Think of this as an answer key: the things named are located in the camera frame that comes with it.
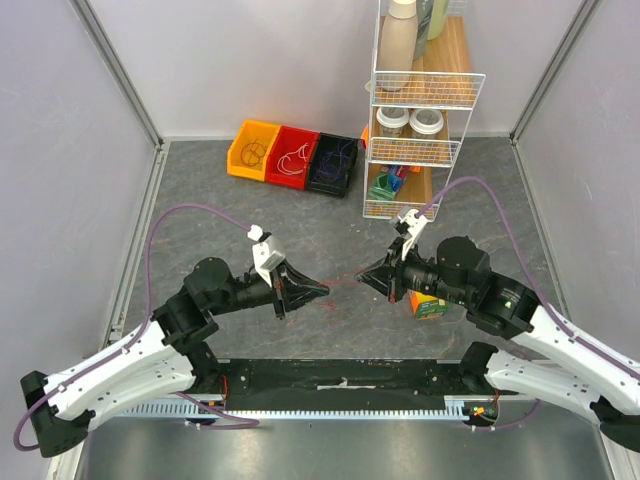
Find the light green bottle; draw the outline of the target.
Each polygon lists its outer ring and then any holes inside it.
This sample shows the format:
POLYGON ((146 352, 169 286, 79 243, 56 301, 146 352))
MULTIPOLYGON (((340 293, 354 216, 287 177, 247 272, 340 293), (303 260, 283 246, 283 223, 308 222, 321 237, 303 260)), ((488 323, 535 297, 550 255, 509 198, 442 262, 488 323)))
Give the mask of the light green bottle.
POLYGON ((449 8, 449 0, 434 0, 427 39, 434 40, 443 31, 449 8))

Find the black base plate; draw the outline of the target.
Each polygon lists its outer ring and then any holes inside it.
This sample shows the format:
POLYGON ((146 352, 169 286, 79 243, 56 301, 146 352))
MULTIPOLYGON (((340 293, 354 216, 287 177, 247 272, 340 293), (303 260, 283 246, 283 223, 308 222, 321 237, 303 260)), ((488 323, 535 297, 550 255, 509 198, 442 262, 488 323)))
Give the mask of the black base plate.
POLYGON ((446 396, 495 393, 457 361, 427 359, 231 359, 186 390, 206 399, 222 394, 229 411, 440 409, 446 396))

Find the black storage bin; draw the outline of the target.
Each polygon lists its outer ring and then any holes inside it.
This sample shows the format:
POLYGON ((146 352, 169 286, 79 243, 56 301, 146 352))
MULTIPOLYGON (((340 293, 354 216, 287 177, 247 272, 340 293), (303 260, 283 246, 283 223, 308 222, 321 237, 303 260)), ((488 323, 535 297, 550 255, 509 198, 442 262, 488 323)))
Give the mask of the black storage bin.
POLYGON ((305 189, 343 198, 349 189, 359 146, 357 138, 321 133, 308 168, 305 189))

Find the blue red packet on shelf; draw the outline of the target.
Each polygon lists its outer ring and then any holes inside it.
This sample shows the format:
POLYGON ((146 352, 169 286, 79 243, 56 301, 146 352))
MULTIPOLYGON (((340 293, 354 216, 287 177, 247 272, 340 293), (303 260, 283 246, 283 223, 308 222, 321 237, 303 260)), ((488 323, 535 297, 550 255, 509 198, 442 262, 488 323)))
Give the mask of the blue red packet on shelf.
POLYGON ((410 173, 419 173, 421 168, 415 165, 390 165, 388 177, 392 181, 404 182, 410 173))

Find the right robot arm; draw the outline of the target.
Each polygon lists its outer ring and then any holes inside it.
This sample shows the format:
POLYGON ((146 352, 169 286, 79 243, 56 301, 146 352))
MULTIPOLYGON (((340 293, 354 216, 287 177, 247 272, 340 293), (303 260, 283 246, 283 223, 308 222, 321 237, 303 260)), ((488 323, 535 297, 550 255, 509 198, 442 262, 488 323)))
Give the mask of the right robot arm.
POLYGON ((467 392, 487 387, 525 394, 570 410, 596 424, 610 440, 639 449, 639 364, 559 314, 532 289, 494 272, 489 255, 469 238, 443 240, 435 257, 405 249, 398 237, 384 258, 357 275, 387 297, 407 291, 463 307, 479 330, 510 340, 558 365, 557 370, 518 360, 491 345, 474 343, 458 368, 467 392))

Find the beige bottle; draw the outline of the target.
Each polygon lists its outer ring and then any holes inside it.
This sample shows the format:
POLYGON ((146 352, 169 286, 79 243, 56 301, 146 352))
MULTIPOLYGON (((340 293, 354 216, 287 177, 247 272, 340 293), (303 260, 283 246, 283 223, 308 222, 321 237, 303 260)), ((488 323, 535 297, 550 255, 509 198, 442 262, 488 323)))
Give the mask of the beige bottle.
POLYGON ((410 80, 418 29, 415 0, 391 1, 379 38, 377 84, 387 92, 401 90, 410 80))

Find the grey-green bottle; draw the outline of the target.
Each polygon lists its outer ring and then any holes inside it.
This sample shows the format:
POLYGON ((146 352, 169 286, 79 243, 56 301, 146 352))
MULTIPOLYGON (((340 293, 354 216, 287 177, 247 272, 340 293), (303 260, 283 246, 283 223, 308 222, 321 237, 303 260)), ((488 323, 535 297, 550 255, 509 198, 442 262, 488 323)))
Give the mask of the grey-green bottle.
POLYGON ((413 59, 419 59, 426 48, 428 41, 428 33, 431 24, 435 1, 434 0, 417 0, 416 15, 418 20, 415 48, 413 59))

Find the yellow storage bin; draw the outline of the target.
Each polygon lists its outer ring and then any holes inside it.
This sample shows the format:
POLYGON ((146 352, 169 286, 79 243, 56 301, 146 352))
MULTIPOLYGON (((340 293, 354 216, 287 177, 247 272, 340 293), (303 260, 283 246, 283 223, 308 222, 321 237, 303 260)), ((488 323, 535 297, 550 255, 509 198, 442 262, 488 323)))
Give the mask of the yellow storage bin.
POLYGON ((278 124, 245 120, 228 149, 227 173, 264 182, 269 155, 280 129, 278 124))

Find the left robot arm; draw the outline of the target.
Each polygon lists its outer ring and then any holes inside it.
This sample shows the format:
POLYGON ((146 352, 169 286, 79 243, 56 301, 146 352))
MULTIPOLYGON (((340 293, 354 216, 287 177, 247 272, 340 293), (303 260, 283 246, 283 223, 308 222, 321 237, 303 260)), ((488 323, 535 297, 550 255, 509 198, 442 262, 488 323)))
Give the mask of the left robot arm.
POLYGON ((215 317, 270 305, 283 318, 329 292, 287 261, 262 278, 256 272, 235 277, 220 258, 201 260, 180 290, 120 341, 63 371, 32 371, 21 379, 34 450, 55 457, 141 402, 211 392, 220 378, 206 342, 218 329, 215 317))

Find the left paper cup with lid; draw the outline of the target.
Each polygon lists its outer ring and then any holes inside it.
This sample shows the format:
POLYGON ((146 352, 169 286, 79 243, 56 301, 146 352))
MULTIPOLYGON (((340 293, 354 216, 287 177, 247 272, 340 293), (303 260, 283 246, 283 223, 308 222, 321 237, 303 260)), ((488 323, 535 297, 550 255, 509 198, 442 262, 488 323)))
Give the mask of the left paper cup with lid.
POLYGON ((399 138, 409 123, 409 110, 404 107, 379 107, 376 119, 381 137, 399 138))

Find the orange green sponge pack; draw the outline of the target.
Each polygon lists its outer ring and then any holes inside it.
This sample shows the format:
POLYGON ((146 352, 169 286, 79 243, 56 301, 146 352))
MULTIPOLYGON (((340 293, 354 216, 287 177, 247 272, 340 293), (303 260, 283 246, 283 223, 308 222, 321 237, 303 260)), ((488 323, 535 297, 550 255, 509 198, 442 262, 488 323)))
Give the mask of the orange green sponge pack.
POLYGON ((409 301, 416 320, 433 320, 448 311, 446 301, 417 291, 409 292, 409 301))

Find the red storage bin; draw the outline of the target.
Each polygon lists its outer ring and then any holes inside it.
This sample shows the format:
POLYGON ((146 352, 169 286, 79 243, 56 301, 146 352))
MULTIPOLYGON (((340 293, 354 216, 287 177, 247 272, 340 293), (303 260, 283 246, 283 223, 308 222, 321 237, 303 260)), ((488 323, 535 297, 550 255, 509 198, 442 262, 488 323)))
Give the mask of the red storage bin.
POLYGON ((282 126, 269 155, 265 182, 304 190, 319 133, 282 126))

